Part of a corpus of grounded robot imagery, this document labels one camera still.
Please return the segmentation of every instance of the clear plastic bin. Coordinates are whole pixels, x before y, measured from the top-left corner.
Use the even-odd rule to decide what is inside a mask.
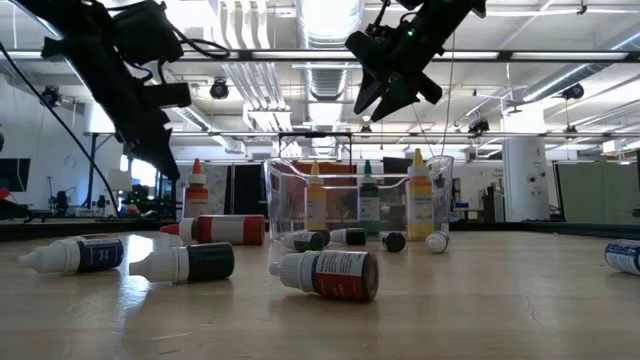
[[[433,183],[434,228],[449,230],[453,158],[435,156],[425,162]],[[265,162],[265,180],[269,202],[269,235],[277,242],[285,234],[304,230],[305,198],[309,174],[299,170],[310,164],[293,164],[282,159]],[[327,230],[358,227],[358,185],[362,174],[321,174],[327,190]],[[380,188],[381,231],[405,232],[406,174],[374,174]]]

